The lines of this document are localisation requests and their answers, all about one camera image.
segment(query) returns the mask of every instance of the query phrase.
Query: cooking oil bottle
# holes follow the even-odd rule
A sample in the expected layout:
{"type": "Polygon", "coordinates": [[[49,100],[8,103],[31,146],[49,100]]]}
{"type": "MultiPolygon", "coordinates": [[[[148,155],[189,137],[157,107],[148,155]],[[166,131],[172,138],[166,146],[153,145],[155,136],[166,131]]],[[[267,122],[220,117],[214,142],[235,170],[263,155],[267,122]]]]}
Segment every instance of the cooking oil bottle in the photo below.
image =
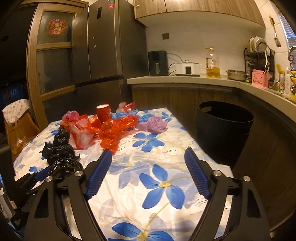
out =
{"type": "Polygon", "coordinates": [[[207,65],[207,76],[211,78],[220,78],[220,68],[219,68],[219,59],[216,54],[214,54],[214,48],[206,48],[207,57],[206,57],[206,65],[207,65]]]}

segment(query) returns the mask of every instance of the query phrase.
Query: metal bowl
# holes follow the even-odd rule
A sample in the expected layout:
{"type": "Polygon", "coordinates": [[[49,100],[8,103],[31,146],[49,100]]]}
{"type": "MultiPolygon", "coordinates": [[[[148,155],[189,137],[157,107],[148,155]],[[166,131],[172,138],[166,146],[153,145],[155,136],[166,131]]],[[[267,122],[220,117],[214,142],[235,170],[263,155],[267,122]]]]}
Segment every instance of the metal bowl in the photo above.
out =
{"type": "Polygon", "coordinates": [[[230,80],[245,81],[247,79],[247,73],[243,71],[229,69],[227,74],[230,80]]]}

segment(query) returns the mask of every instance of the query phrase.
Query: plastic tablecloth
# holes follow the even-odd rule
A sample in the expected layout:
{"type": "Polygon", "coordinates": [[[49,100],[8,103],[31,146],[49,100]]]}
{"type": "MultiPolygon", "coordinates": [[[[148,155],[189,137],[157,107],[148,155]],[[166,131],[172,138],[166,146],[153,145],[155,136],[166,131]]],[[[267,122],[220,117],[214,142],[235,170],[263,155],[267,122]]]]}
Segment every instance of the plastic tablecloth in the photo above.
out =
{"type": "MultiPolygon", "coordinates": [[[[97,195],[89,200],[92,212],[109,241],[187,241],[207,200],[201,196],[184,162],[191,147],[212,169],[233,177],[229,166],[219,165],[199,147],[166,108],[140,111],[139,116],[161,116],[168,129],[160,134],[134,130],[120,141],[118,151],[97,195]]],[[[60,121],[52,122],[27,144],[14,162],[15,179],[48,166],[42,157],[45,142],[52,142],[60,121]]],[[[100,141],[76,150],[85,168],[102,154],[100,141]]],[[[72,235],[80,238],[69,198],[64,200],[72,235]]],[[[231,207],[225,203],[216,237],[223,235],[231,207]]]]}

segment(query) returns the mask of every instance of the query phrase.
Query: blue gripper pad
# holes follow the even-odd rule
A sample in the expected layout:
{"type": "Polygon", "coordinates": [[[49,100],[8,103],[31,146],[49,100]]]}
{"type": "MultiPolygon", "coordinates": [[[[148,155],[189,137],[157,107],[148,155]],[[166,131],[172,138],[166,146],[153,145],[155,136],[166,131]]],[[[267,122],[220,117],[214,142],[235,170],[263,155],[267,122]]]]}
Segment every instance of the blue gripper pad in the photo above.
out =
{"type": "Polygon", "coordinates": [[[205,165],[202,165],[201,163],[203,161],[198,159],[191,148],[186,149],[184,159],[199,194],[203,195],[206,199],[209,199],[212,194],[209,190],[209,180],[202,169],[202,166],[205,167],[205,165]]]}
{"type": "Polygon", "coordinates": [[[38,174],[36,174],[35,180],[38,182],[43,181],[48,176],[49,170],[50,170],[50,166],[44,168],[42,171],[40,171],[38,174]]]}
{"type": "Polygon", "coordinates": [[[107,149],[104,150],[97,162],[97,166],[88,179],[87,191],[84,194],[86,200],[91,199],[92,196],[98,193],[99,188],[112,162],[111,151],[107,149]]]}

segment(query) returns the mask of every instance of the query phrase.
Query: pink utensil holder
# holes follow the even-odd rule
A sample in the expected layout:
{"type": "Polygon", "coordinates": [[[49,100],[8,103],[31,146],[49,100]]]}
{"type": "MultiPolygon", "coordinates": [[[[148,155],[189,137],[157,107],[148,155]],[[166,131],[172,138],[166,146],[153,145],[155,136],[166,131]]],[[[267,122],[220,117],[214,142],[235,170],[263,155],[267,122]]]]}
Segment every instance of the pink utensil holder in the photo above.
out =
{"type": "Polygon", "coordinates": [[[268,88],[268,76],[262,70],[254,69],[252,72],[252,85],[260,88],[268,88]]]}

